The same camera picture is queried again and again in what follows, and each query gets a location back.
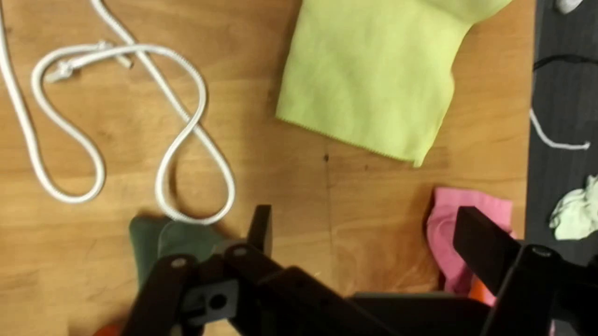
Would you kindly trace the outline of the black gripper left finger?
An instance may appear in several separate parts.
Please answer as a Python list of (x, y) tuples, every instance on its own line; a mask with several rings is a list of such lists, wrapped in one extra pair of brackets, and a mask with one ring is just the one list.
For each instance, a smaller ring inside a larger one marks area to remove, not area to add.
[(246, 240), (263, 253), (270, 253), (270, 207), (257, 205), (253, 209)]

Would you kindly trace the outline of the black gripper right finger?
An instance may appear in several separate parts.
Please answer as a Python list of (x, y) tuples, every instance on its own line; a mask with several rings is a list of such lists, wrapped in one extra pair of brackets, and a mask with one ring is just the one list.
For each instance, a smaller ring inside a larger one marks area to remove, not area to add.
[(453, 248), (496, 298), (519, 289), (521, 244), (479, 209), (457, 209)]

